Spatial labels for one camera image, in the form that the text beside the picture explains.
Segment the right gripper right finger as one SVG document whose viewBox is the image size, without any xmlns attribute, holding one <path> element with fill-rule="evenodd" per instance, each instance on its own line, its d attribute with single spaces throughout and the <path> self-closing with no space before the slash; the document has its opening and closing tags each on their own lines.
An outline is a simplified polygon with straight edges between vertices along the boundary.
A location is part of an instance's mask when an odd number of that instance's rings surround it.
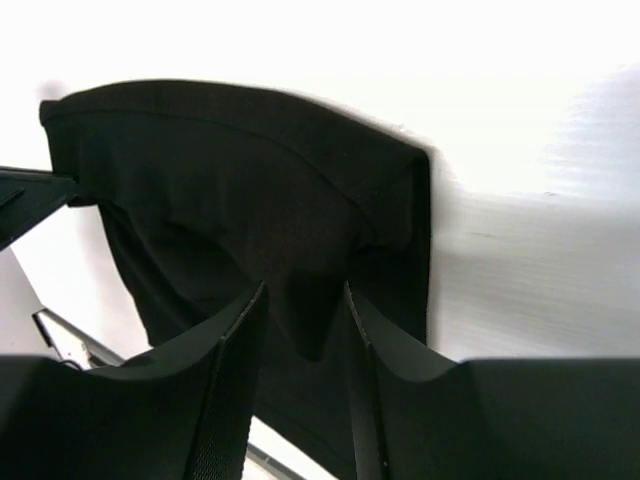
<svg viewBox="0 0 640 480">
<path fill-rule="evenodd" d="M 454 362 L 346 289 L 361 479 L 635 479 L 634 358 Z"/>
</svg>

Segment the black skirt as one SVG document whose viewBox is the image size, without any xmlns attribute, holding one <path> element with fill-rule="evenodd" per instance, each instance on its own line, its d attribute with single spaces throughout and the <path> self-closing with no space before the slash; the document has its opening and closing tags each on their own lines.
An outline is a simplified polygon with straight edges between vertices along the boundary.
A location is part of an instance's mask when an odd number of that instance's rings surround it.
<svg viewBox="0 0 640 480">
<path fill-rule="evenodd" d="M 53 170 L 99 210 L 149 343 L 264 284 L 256 416 L 354 478 L 343 287 L 426 340 L 427 153 L 304 98 L 228 84 L 117 83 L 39 116 Z"/>
</svg>

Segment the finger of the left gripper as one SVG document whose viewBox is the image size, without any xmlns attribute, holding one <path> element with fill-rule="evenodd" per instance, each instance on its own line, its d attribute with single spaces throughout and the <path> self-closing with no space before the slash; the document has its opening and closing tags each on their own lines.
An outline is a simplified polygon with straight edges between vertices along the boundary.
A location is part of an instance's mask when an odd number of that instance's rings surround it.
<svg viewBox="0 0 640 480">
<path fill-rule="evenodd" d="M 73 200 L 78 185 L 50 171 L 1 168 L 1 249 Z"/>
</svg>

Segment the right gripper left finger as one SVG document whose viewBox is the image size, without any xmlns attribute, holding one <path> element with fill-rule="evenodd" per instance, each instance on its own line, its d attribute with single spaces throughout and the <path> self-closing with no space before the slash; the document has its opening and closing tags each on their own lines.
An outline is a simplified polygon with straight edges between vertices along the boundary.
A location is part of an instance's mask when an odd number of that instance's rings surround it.
<svg viewBox="0 0 640 480">
<path fill-rule="evenodd" d="M 5 479 L 238 479 L 267 320 L 263 287 L 124 364 L 1 360 Z"/>
</svg>

